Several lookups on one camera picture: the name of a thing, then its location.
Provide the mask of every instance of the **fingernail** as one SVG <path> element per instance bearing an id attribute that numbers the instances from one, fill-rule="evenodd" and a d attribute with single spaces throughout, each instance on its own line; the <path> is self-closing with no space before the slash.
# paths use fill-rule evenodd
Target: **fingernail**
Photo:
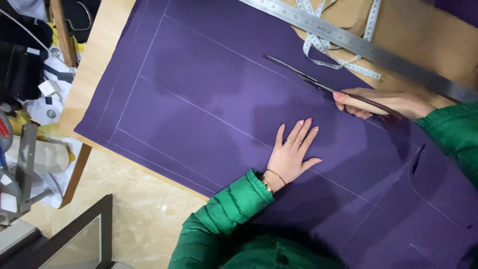
<path id="1" fill-rule="evenodd" d="M 334 99 L 335 99 L 335 100 L 340 101 L 343 96 L 344 96 L 343 93 L 338 92 L 338 91 L 334 91 Z"/>

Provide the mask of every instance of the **cable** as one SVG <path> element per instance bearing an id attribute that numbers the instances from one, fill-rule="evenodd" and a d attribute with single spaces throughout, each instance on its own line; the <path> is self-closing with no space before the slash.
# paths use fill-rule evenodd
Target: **cable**
<path id="1" fill-rule="evenodd" d="M 44 47 L 53 57 L 57 58 L 60 62 L 62 62 L 62 64 L 64 64 L 68 69 L 70 69 L 70 71 L 73 73 L 73 74 L 76 74 L 75 70 L 71 67 L 69 67 L 68 65 L 66 65 L 66 63 L 64 61 L 62 61 L 60 59 L 60 57 L 56 56 L 55 54 L 53 54 L 49 48 L 47 48 L 41 41 L 40 39 L 38 39 L 34 34 L 32 34 L 32 32 L 30 32 L 30 30 L 28 30 L 23 24 L 21 24 L 19 21 L 17 21 L 15 18 L 13 18 L 12 16 L 10 16 L 7 12 L 5 12 L 3 9 L 0 9 L 0 12 L 2 12 L 5 16 L 9 17 L 12 21 L 16 22 L 21 28 L 23 28 L 25 31 L 27 31 L 27 33 L 29 33 L 38 43 L 40 43 L 40 45 L 42 45 L 42 47 Z"/>

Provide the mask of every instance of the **hand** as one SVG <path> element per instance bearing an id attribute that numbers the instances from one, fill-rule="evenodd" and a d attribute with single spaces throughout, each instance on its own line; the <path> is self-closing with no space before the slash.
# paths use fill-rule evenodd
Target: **hand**
<path id="1" fill-rule="evenodd" d="M 309 135 L 305 137 L 311 124 L 311 118 L 308 118 L 305 121 L 299 120 L 284 143 L 282 135 L 284 133 L 285 125 L 282 124 L 279 127 L 275 138 L 274 149 L 272 150 L 271 158 L 267 164 L 267 169 L 277 173 L 283 181 L 269 171 L 264 173 L 264 179 L 274 192 L 284 187 L 285 184 L 292 182 L 313 165 L 322 161 L 319 158 L 311 158 L 303 162 L 305 153 L 319 131 L 319 127 L 315 126 L 312 128 Z"/>
<path id="2" fill-rule="evenodd" d="M 424 102 L 420 98 L 401 91 L 355 88 L 343 90 L 343 92 L 360 95 L 385 105 L 411 120 L 423 118 L 436 109 L 436 107 Z M 372 113 L 379 115 L 388 114 L 382 109 L 354 99 L 339 91 L 334 92 L 334 99 L 338 109 L 342 111 L 345 108 L 350 114 L 354 114 L 362 119 L 368 119 L 372 116 Z"/>

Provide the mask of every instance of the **person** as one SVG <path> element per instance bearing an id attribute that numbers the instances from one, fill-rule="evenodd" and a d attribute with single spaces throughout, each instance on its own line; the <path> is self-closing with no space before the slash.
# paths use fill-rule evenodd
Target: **person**
<path id="1" fill-rule="evenodd" d="M 414 120 L 445 155 L 455 159 L 463 174 L 478 189 L 478 103 L 436 108 L 403 92 L 361 88 L 344 92 L 363 96 Z M 385 114 L 342 92 L 335 92 L 334 99 L 340 110 L 363 119 L 372 114 Z M 318 126 L 315 126 L 307 135 L 311 123 L 310 118 L 298 121 L 285 140 L 284 125 L 281 125 L 264 173 L 251 169 L 186 219 L 171 255 L 169 269 L 346 267 L 340 260 L 317 254 L 277 235 L 264 233 L 240 243 L 236 239 L 236 242 L 228 240 L 234 238 L 238 227 L 274 201 L 275 192 L 321 162 L 316 157 L 303 160 L 318 131 Z M 226 249 L 233 249 L 233 252 L 226 252 Z"/>

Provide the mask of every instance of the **jacket cuff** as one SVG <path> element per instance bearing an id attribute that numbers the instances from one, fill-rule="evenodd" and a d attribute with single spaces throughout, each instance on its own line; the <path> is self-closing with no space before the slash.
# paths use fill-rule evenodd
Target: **jacket cuff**
<path id="1" fill-rule="evenodd" d="M 451 119 L 455 119 L 464 115 L 470 115 L 470 113 L 476 113 L 476 111 L 478 111 L 478 103 L 462 103 L 435 109 L 426 117 L 418 119 L 416 123 L 428 132 L 429 130 L 434 129 L 437 126 L 441 126 Z"/>
<path id="2" fill-rule="evenodd" d="M 274 201 L 274 198 L 272 196 L 272 193 L 267 190 L 264 183 L 259 180 L 259 174 L 260 173 L 257 170 L 252 168 L 251 170 L 249 170 L 249 172 L 247 172 L 246 176 L 255 191 L 262 197 L 262 199 L 264 199 L 266 203 L 269 204 Z"/>

